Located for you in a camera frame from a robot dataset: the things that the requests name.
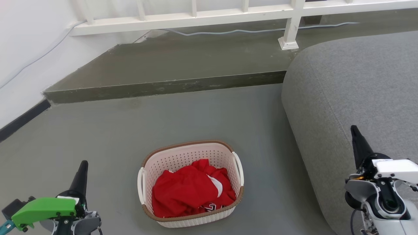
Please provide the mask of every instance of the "gray fabric upholstery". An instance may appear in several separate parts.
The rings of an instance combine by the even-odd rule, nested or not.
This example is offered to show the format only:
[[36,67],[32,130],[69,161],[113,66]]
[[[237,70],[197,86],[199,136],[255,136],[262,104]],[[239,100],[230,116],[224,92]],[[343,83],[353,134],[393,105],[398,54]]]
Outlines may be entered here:
[[[418,162],[418,31],[347,38],[301,52],[282,101],[321,210],[350,235],[344,179],[355,172],[350,126],[376,152]],[[417,193],[400,189],[417,205]]]

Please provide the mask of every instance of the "red clothing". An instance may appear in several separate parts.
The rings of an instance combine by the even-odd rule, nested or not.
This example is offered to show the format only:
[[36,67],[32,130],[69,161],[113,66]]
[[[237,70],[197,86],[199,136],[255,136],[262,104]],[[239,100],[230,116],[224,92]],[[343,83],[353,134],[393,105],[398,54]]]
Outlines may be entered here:
[[[208,176],[222,184],[219,197],[218,188]],[[169,218],[219,209],[236,199],[227,170],[210,166],[208,159],[200,159],[174,173],[165,170],[153,187],[152,204],[155,216]]]

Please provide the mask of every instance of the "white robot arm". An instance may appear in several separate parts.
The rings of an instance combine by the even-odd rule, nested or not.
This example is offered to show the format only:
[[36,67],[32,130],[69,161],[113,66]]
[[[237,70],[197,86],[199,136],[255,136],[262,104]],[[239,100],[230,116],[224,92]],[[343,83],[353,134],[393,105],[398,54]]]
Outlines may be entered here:
[[357,173],[346,179],[345,198],[362,213],[362,234],[418,235],[418,209],[396,191],[401,184],[418,191],[418,165],[374,153],[356,126],[351,133]]

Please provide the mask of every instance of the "white plastic basket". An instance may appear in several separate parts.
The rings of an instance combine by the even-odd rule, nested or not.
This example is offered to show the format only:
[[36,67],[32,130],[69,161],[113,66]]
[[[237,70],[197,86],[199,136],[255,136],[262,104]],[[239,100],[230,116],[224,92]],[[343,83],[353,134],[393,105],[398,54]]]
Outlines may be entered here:
[[[199,159],[209,159],[209,164],[225,167],[237,200],[231,205],[210,212],[175,218],[158,218],[152,205],[152,188],[164,170],[177,171]],[[145,213],[164,227],[188,227],[201,225],[230,215],[244,193],[244,172],[241,161],[233,149],[218,140],[197,141],[169,146],[152,152],[138,173],[138,194]]]

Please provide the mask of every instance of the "concrete step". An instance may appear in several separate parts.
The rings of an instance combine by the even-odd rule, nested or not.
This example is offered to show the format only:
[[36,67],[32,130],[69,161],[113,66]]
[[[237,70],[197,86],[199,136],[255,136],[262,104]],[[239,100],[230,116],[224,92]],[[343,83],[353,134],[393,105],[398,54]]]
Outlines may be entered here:
[[[160,95],[281,83],[287,67],[306,47],[335,39],[418,30],[417,9],[326,15],[303,29],[298,50],[282,51],[282,31],[182,36],[172,32],[141,43],[118,45],[81,67],[44,95],[52,103]],[[179,28],[180,32],[284,28],[286,20]]]

